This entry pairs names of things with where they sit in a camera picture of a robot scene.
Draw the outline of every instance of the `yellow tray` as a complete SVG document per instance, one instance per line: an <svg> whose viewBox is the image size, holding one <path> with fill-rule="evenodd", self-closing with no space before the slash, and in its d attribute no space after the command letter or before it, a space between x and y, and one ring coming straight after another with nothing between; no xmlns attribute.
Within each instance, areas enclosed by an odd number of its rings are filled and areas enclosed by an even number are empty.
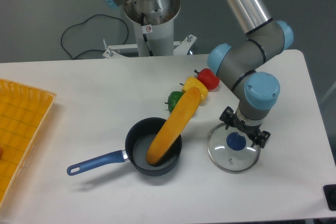
<svg viewBox="0 0 336 224"><path fill-rule="evenodd" d="M0 79L0 205L56 94Z"/></svg>

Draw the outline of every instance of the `blue lid knob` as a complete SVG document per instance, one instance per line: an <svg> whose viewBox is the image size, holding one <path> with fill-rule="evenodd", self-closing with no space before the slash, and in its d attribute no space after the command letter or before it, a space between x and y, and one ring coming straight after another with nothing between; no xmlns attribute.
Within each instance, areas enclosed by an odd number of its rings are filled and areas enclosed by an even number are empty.
<svg viewBox="0 0 336 224"><path fill-rule="evenodd" d="M266 72L258 72L247 79L244 93L253 107L259 110L269 110L277 102L280 84L275 76Z"/></svg>
<svg viewBox="0 0 336 224"><path fill-rule="evenodd" d="M241 151L246 146L246 139L244 136L238 134L238 132L232 132L226 137L227 146L235 151Z"/></svg>
<svg viewBox="0 0 336 224"><path fill-rule="evenodd" d="M207 65L215 75L217 75L219 66L230 48L231 46L228 44L221 44L215 47L209 54Z"/></svg>

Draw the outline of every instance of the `green bell pepper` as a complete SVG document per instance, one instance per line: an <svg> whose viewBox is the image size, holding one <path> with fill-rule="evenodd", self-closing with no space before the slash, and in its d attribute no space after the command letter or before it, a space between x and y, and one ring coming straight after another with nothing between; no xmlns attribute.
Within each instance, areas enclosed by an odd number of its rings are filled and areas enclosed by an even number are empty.
<svg viewBox="0 0 336 224"><path fill-rule="evenodd" d="M173 109L177 105L177 102L180 100L184 93L182 91L173 91L168 97L168 101L165 104L168 104L168 110L172 113Z"/></svg>

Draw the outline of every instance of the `black cable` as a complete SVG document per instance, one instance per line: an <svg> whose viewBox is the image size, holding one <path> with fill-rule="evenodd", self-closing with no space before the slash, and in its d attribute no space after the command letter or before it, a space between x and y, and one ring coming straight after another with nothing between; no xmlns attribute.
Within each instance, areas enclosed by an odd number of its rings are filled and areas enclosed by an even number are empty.
<svg viewBox="0 0 336 224"><path fill-rule="evenodd" d="M141 20L140 20L140 25L141 25L141 26L144 26L144 25L145 25L144 19L145 19L145 13L141 13ZM150 55L150 56L154 56L153 51L152 51L152 48L151 48L151 45L149 45L149 41L148 41L148 39L147 39L147 35L146 35L146 33L143 32L143 33L142 33L142 36L143 36L143 40L144 40L144 41L146 42L146 44L147 44L149 55Z"/></svg>
<svg viewBox="0 0 336 224"><path fill-rule="evenodd" d="M113 17L113 16L109 16L109 15L106 15L106 14L95 14L91 17L89 17L87 20L85 20L84 22L82 23L78 23L78 24L75 24L75 25L72 25L70 27L68 27L62 34L61 36L61 47L63 48L63 50L71 57L72 60L77 60L79 59L80 56L82 56L83 54L86 54L87 52L105 52L105 50L100 50L100 49L90 49L90 50L86 50L84 52L81 52L80 54L76 55L75 57L73 57L71 55L71 53L69 53L69 51L67 49L65 49L65 47L63 46L63 36L64 34L71 28L75 27L75 26L79 26L79 25L84 25L87 21L89 21L90 19L92 18L95 18L95 17L107 17L107 18L112 18L112 19L117 19L121 22L124 23L124 25L126 26L126 29L127 29L127 35L126 35L126 39L124 40L124 42L122 43L122 45L124 45L126 43L126 41L128 40L128 36L129 36L129 29L128 29L128 25L126 24L125 21L123 21L121 18L117 18L117 17Z"/></svg>

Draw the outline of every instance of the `blue handle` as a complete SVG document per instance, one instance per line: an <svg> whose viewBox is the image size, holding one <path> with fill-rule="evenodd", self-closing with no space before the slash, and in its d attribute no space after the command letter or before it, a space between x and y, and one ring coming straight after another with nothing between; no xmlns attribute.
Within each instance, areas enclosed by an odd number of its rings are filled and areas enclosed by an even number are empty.
<svg viewBox="0 0 336 224"><path fill-rule="evenodd" d="M78 163L76 165L71 165L67 169L67 173L70 176L77 175L79 173L86 172L88 170L95 169L102 165L112 164L112 163L123 163L125 159L122 154L122 150L111 152L99 157L95 157L90 160Z"/></svg>

